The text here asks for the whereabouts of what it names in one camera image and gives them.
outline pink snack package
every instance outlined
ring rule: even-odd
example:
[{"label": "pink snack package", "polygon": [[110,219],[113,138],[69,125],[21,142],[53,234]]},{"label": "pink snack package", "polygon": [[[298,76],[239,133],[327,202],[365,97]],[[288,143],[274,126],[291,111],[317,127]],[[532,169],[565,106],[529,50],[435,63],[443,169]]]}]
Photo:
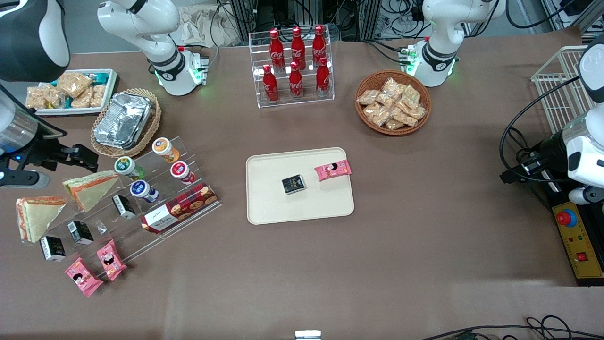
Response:
[{"label": "pink snack package", "polygon": [[86,268],[84,261],[81,257],[71,265],[65,273],[76,283],[77,287],[89,298],[97,288],[103,284],[103,282],[96,277]]},{"label": "pink snack package", "polygon": [[341,160],[337,163],[330,163],[326,165],[317,166],[315,168],[316,174],[319,176],[319,182],[328,178],[351,175],[352,170],[348,165],[347,160]]},{"label": "pink snack package", "polygon": [[103,263],[103,268],[111,281],[115,280],[117,275],[127,268],[126,265],[121,262],[113,240],[109,241],[105,247],[99,249],[97,256]]}]

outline red cookie box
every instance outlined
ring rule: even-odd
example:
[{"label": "red cookie box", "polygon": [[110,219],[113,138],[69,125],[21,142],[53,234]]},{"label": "red cookie box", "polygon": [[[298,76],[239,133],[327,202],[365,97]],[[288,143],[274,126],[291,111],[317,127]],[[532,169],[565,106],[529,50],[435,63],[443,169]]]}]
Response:
[{"label": "red cookie box", "polygon": [[218,200],[205,183],[187,190],[172,201],[155,208],[141,217],[143,229],[160,234],[178,225],[199,210]]}]

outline brown tablecloth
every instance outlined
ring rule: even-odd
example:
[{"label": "brown tablecloth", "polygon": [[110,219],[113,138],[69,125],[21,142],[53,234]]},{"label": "brown tablecloth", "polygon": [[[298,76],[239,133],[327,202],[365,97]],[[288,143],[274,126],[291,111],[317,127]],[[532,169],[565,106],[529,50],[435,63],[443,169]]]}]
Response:
[{"label": "brown tablecloth", "polygon": [[[430,120],[387,137],[355,112],[358,83],[395,65],[362,43],[334,45],[336,100],[258,110],[247,48],[224,48],[208,85],[163,91],[141,53],[74,55],[71,68],[112,68],[119,89],[146,88],[161,103],[157,136],[181,136],[223,206],[137,258],[85,298],[37,245],[19,242],[14,201],[55,194],[2,190],[0,329],[18,339],[419,339],[479,324],[518,324],[556,313],[604,332],[604,289],[574,287],[550,214],[522,185],[504,185],[498,142],[535,97],[529,77],[578,30],[467,39],[447,82],[430,89]],[[93,117],[51,119],[64,144],[89,144]],[[541,112],[519,122],[530,142],[547,135]],[[253,226],[245,160],[256,154],[346,150],[351,216]],[[100,168],[112,161],[100,159]]]}]

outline wicker basket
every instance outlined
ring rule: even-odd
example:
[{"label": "wicker basket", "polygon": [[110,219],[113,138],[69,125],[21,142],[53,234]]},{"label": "wicker basket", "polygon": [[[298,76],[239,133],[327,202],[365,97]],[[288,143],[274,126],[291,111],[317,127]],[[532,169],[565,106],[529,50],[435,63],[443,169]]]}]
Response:
[{"label": "wicker basket", "polygon": [[[361,94],[363,94],[363,92],[365,92],[367,90],[381,90],[382,86],[384,85],[384,83],[386,82],[386,79],[388,79],[388,77],[392,77],[392,79],[396,80],[397,82],[399,82],[401,84],[412,85],[421,95],[420,104],[426,109],[426,115],[422,119],[419,120],[419,122],[417,123],[416,126],[414,126],[414,127],[406,126],[406,127],[396,129],[396,130],[389,130],[386,128],[381,128],[379,126],[376,126],[373,123],[371,123],[369,121],[369,119],[367,118],[367,116],[365,116],[365,113],[363,113],[363,105],[361,105],[359,102],[356,101],[356,99],[358,97],[360,97]],[[412,133],[413,131],[421,128],[422,125],[424,125],[426,123],[426,121],[430,117],[430,112],[432,111],[432,99],[430,99],[430,94],[428,92],[428,89],[426,89],[426,87],[423,86],[423,84],[419,80],[411,77],[410,75],[408,75],[402,71],[382,70],[382,71],[378,71],[375,73],[371,73],[369,76],[367,76],[365,79],[363,79],[361,81],[361,83],[359,84],[359,88],[356,89],[355,107],[356,107],[356,112],[359,114],[359,117],[370,128],[374,129],[377,132],[381,132],[383,134],[388,134],[391,136],[402,136],[405,134]]]},{"label": "wicker basket", "polygon": [[99,154],[109,156],[111,158],[119,158],[122,156],[132,157],[141,153],[141,151],[145,149],[147,144],[151,142],[153,135],[157,132],[157,129],[159,128],[159,119],[161,118],[161,108],[159,107],[157,97],[155,97],[153,93],[147,90],[143,90],[141,88],[131,88],[123,92],[149,98],[153,102],[153,110],[151,111],[151,115],[149,116],[147,124],[145,125],[141,133],[141,137],[138,141],[138,144],[134,148],[130,150],[113,148],[111,146],[101,145],[97,143],[97,141],[94,139],[94,128],[97,127],[97,125],[101,122],[101,120],[107,113],[107,109],[109,108],[109,105],[111,105],[111,101],[109,101],[107,106],[105,106],[103,108],[103,111],[98,115],[97,121],[94,122],[94,125],[92,126],[92,132],[90,133],[90,141],[92,142],[92,147]]}]

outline red bottle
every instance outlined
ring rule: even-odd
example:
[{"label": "red bottle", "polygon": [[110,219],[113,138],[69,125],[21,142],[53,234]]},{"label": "red bottle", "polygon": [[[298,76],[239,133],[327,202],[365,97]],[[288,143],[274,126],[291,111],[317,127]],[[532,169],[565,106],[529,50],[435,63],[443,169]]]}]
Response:
[{"label": "red bottle", "polygon": [[262,83],[265,86],[266,97],[268,102],[274,104],[279,101],[279,90],[277,89],[277,78],[271,73],[271,66],[264,64],[262,68],[265,71],[265,75],[262,77]]},{"label": "red bottle", "polygon": [[292,67],[292,72],[289,74],[289,92],[292,95],[292,100],[298,101],[304,95],[302,75],[297,62],[292,61],[289,65]]},{"label": "red bottle", "polygon": [[319,59],[325,56],[324,31],[323,25],[315,26],[315,40],[312,41],[312,66],[315,70],[319,67]]},{"label": "red bottle", "polygon": [[327,97],[329,94],[329,69],[326,57],[319,59],[319,68],[316,69],[316,94],[319,97]]},{"label": "red bottle", "polygon": [[283,44],[279,40],[279,31],[273,28],[270,33],[271,44],[268,48],[271,53],[272,67],[275,73],[285,73],[285,56],[283,55]]},{"label": "red bottle", "polygon": [[294,38],[292,40],[292,60],[298,63],[298,67],[301,70],[306,69],[306,56],[304,55],[304,42],[300,35],[302,29],[298,26],[292,30],[294,32]]}]

